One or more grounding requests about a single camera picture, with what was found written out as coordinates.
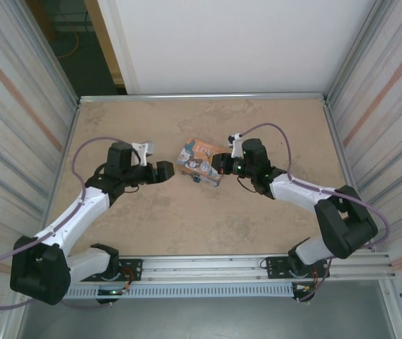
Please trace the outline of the aluminium table frame rail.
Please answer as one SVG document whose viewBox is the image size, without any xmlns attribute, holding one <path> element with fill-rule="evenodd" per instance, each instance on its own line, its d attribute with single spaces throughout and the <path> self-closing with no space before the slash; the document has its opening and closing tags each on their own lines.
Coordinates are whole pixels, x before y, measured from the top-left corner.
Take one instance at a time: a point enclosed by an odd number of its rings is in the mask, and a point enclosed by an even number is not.
<svg viewBox="0 0 402 339">
<path fill-rule="evenodd" d="M 156 95 L 97 95 L 81 96 L 80 103 L 87 102 L 156 102 L 187 100 L 321 100 L 324 95 L 316 92 L 283 93 L 204 93 L 204 94 L 156 94 Z"/>
<path fill-rule="evenodd" d="M 345 146 L 343 145 L 343 142 L 338 133 L 338 129 L 336 127 L 336 123 L 333 119 L 330 104 L 326 100 L 324 100 L 322 108 L 326 117 L 326 122 L 328 124 L 329 131 L 331 133 L 333 145 L 336 150 L 336 154 L 338 156 L 339 164 L 341 166 L 341 171 L 343 173 L 345 182 L 349 186 L 352 186 L 357 191 L 359 197 L 361 197 L 361 193 L 357 188 L 357 181 L 354 178 L 351 166 L 349 165 L 347 156 L 345 154 Z M 372 251 L 378 251 L 380 250 L 380 246 L 386 242 L 386 240 L 389 238 L 389 235 L 391 234 L 391 223 L 380 210 L 376 209 L 374 206 L 371 206 L 365 201 L 364 204 L 365 207 L 370 211 L 370 215 L 374 218 L 374 222 L 378 229 L 377 236 L 369 240 L 368 243 L 364 245 L 364 248 L 370 249 Z"/>
<path fill-rule="evenodd" d="M 47 201 L 45 214 L 42 217 L 42 224 L 41 224 L 41 229 L 42 230 L 44 228 L 46 228 L 46 226 L 48 225 L 48 222 L 49 222 L 49 220 L 50 220 L 50 218 L 52 216 L 52 211 L 53 211 L 54 204 L 55 204 L 56 197 L 57 197 L 57 193 L 58 193 L 58 190 L 59 190 L 61 177 L 62 177 L 62 174 L 64 172 L 64 168 L 65 168 L 65 165 L 66 165 L 66 159 L 67 159 L 68 154 L 69 154 L 69 150 L 70 150 L 70 147 L 71 147 L 71 142 L 72 142 L 74 131 L 75 131 L 75 128 L 76 128 L 76 124 L 77 124 L 77 121 L 78 121 L 78 116 L 80 114 L 80 106 L 81 106 L 81 104 L 78 102 L 77 105 L 74 108 L 73 116 L 72 116 L 72 118 L 70 120 L 71 123 L 69 125 L 69 129 L 68 129 L 67 134 L 66 134 L 66 140 L 65 140 L 65 143 L 63 144 L 63 148 L 62 148 L 61 155 L 60 155 L 60 158 L 59 158 L 59 166 L 57 167 L 57 171 L 54 174 L 53 187 L 52 187 L 52 190 L 50 192 L 50 195 L 49 195 L 49 198 L 48 198 L 48 201 Z"/>
</svg>

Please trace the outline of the aluminium enclosure post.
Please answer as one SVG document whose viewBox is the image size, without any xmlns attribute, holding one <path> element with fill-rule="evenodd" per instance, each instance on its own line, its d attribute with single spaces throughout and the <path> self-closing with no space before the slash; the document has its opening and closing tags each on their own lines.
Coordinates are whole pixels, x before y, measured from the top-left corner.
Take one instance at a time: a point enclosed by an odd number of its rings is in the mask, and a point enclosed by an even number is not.
<svg viewBox="0 0 402 339">
<path fill-rule="evenodd" d="M 388 8 L 394 3 L 395 0 L 375 0 L 369 14 L 364 20 L 362 27 L 355 38 L 349 52 L 344 59 L 329 91 L 324 95 L 324 102 L 327 106 L 332 106 L 338 95 L 343 89 L 346 81 L 350 77 L 353 69 L 355 68 L 359 58 L 366 49 L 368 42 L 372 39 L 377 28 L 388 11 Z"/>
<path fill-rule="evenodd" d="M 43 60 L 62 97 L 72 107 L 79 104 L 78 97 L 64 73 L 58 56 L 54 53 L 51 43 L 58 38 L 58 32 L 50 20 L 41 0 L 23 0 L 25 8 L 30 12 L 33 42 L 37 43 L 37 55 Z"/>
</svg>

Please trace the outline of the aluminium arm base rail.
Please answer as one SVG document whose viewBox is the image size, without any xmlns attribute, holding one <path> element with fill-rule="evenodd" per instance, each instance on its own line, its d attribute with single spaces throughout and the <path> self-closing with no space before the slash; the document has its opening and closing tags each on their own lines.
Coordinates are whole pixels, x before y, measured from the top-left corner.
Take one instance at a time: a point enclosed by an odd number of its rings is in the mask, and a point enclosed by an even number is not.
<svg viewBox="0 0 402 339">
<path fill-rule="evenodd" d="M 268 280 L 259 267 L 266 254 L 219 256 L 142 256 L 143 273 L 138 283 L 248 283 Z M 395 270 L 384 252 L 357 251 L 347 259 L 335 258 L 329 280 L 393 280 Z M 285 282 L 314 279 L 276 279 Z"/>
</svg>

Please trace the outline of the wooden door frame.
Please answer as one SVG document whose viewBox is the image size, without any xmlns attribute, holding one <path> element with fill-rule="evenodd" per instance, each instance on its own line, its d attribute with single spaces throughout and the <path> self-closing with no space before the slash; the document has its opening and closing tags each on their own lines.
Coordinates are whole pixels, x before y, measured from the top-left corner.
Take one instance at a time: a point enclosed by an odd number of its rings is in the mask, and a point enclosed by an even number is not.
<svg viewBox="0 0 402 339">
<path fill-rule="evenodd" d="M 107 67 L 112 76 L 113 83 L 117 88 L 125 89 L 124 80 L 122 78 L 119 64 L 115 56 L 113 46 L 110 37 L 107 32 L 105 20 L 100 10 L 98 0 L 83 0 L 85 7 L 88 11 L 88 15 L 93 24 L 95 34 L 100 44 L 103 56 L 107 63 Z"/>
</svg>

